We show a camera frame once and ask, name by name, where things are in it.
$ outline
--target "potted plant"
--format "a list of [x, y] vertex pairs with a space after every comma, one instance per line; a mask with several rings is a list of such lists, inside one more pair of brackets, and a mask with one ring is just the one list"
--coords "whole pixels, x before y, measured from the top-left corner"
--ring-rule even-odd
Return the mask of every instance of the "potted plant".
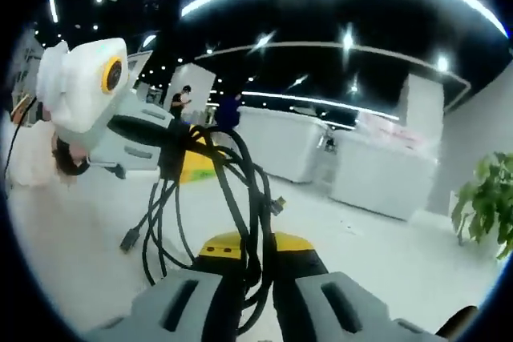
[[513, 251], [513, 154], [495, 152], [478, 162], [474, 180], [458, 193], [452, 223], [460, 244], [463, 231], [479, 244], [496, 246], [502, 259]]

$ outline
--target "man in black shirt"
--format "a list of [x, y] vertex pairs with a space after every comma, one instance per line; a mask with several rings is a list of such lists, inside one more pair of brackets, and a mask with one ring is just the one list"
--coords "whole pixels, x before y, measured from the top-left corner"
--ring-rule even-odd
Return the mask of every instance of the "man in black shirt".
[[189, 95], [191, 93], [191, 90], [190, 86], [185, 86], [182, 89], [182, 92], [177, 92], [173, 95], [173, 99], [171, 100], [171, 109], [169, 112], [171, 112], [175, 119], [180, 119], [182, 117], [182, 110], [191, 102], [191, 100], [182, 100], [184, 95]]

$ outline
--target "black ceiling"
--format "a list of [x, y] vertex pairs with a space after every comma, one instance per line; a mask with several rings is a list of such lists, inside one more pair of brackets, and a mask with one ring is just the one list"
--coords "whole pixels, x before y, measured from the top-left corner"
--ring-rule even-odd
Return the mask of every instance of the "black ceiling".
[[[190, 0], [56, 0], [59, 23], [51, 21], [48, 4], [37, 10], [38, 38], [46, 46], [61, 34], [70, 46], [98, 38], [122, 37], [129, 52], [155, 31], [148, 48], [155, 52], [145, 68], [145, 82], [167, 86], [177, 59], [196, 62], [223, 79], [215, 87], [282, 93], [295, 79], [308, 75], [286, 92], [316, 96], [391, 112], [408, 73], [442, 82], [449, 103], [463, 89], [451, 77], [402, 59], [352, 50], [349, 60], [338, 48], [280, 47], [241, 50], [199, 58], [208, 48], [224, 50], [252, 45], [261, 34], [273, 42], [339, 42], [351, 26], [355, 43], [435, 63], [450, 59], [450, 71], [466, 79], [472, 92], [485, 87], [507, 65], [508, 40], [481, 14], [459, 0], [215, 0], [180, 17]], [[513, 26], [509, 0], [482, 0], [506, 26]], [[359, 92], [347, 92], [358, 80]], [[288, 108], [268, 102], [270, 108]], [[351, 116], [332, 111], [329, 120], [350, 124]]]

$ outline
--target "camera lens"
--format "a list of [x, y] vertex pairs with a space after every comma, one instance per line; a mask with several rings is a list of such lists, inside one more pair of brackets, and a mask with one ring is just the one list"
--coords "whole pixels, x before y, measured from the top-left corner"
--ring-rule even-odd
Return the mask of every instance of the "camera lens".
[[121, 78], [121, 61], [115, 61], [111, 68], [109, 69], [109, 73], [107, 75], [107, 89], [112, 91], [118, 85], [119, 79]]

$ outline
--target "white display table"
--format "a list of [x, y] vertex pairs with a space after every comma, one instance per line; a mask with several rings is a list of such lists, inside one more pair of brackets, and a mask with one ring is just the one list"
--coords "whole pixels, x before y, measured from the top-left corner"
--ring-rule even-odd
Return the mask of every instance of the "white display table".
[[402, 220], [425, 208], [435, 159], [357, 132], [338, 131], [334, 137], [337, 171], [331, 198]]
[[312, 182], [317, 154], [328, 126], [318, 118], [242, 107], [236, 131], [252, 161], [270, 175], [297, 183]]

